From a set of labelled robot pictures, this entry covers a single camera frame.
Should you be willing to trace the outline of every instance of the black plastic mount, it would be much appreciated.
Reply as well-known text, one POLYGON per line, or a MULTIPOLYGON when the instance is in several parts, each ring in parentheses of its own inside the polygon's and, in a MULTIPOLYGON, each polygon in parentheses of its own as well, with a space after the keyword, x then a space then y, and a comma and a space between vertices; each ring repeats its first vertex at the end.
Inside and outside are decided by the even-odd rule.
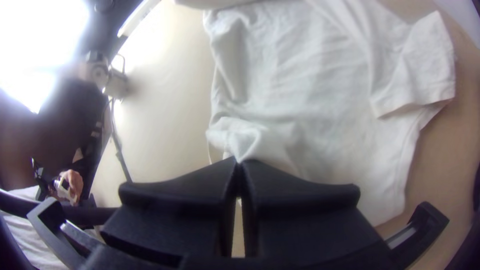
POLYGON ((229 158, 179 178, 124 183, 105 243, 66 221, 50 198, 27 216, 71 269, 405 269, 449 220, 423 202, 409 224, 383 240, 356 205, 355 185, 308 182, 255 160, 229 158), (245 258, 231 258, 242 201, 245 258))

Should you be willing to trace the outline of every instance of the white sheet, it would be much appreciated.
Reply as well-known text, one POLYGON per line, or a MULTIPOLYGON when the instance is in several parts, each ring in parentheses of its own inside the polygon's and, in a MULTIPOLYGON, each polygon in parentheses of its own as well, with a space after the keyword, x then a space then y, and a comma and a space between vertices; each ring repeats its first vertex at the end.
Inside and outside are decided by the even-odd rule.
MULTIPOLYGON (((25 199, 35 200, 38 189, 38 186, 32 186, 11 190, 10 193, 25 199)), ((47 247, 27 219, 4 212, 1 214, 23 254, 34 267, 40 270, 68 269, 47 247)))
POLYGON ((438 12, 409 25, 374 0, 268 0, 207 11, 204 26, 213 146, 309 181, 354 183, 373 225, 403 211, 420 130, 455 95, 438 12))

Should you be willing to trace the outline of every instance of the person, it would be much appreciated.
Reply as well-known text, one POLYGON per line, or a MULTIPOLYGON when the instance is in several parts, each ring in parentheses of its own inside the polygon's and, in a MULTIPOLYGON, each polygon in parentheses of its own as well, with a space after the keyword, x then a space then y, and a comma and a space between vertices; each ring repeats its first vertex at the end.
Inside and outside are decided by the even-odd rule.
MULTIPOLYGON (((70 184, 71 196, 77 195, 77 201, 75 205, 78 205, 80 194, 83 189, 82 176, 74 170, 62 171, 59 174, 60 177, 64 177, 70 184)), ((31 187, 20 188, 10 190, 9 193, 23 198, 35 200, 35 196, 38 192, 39 186, 34 185, 31 187)), ((51 190, 50 195, 55 197, 59 201, 64 201, 64 198, 59 198, 56 191, 51 190)), ((50 269, 50 270, 65 270, 68 269, 48 248, 44 241, 40 238, 38 233, 33 228, 32 224, 25 218, 14 216, 5 212, 1 212, 5 223, 7 224, 13 238, 15 238, 18 246, 22 250, 23 254, 30 261, 31 265, 37 269, 50 269)))
MULTIPOLYGON (((44 160, 53 161, 52 164, 64 158, 62 142, 68 140, 65 136, 68 132, 65 130, 69 129, 69 125, 63 130, 53 126, 50 123, 40 122, 37 115, 0 89, 1 189, 24 199, 35 200, 39 186, 35 180, 32 158, 47 156, 44 160), (50 146, 55 144, 60 148, 59 152, 52 151, 55 148, 50 146)), ((58 176, 68 180, 70 195, 77 196, 74 205, 78 205, 84 189, 82 176, 71 169, 61 171, 58 176)), ((49 195, 57 200, 65 200, 60 198, 53 188, 49 191, 49 195)), ((35 268, 68 269, 47 247, 27 219, 1 211, 0 213, 20 249, 35 268)))

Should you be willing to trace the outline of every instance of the t-shirt sleeve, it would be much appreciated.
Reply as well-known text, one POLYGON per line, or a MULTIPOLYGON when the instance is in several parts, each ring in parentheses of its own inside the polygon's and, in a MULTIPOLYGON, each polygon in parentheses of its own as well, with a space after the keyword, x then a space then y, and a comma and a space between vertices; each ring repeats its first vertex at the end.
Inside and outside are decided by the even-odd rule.
POLYGON ((408 24, 376 0, 307 2, 362 49, 377 118, 455 96, 454 50, 438 11, 408 24))
POLYGON ((415 23, 399 47, 387 80, 377 75, 382 73, 380 63, 371 66, 374 81, 369 99, 376 117, 455 96, 454 49, 437 11, 415 23))

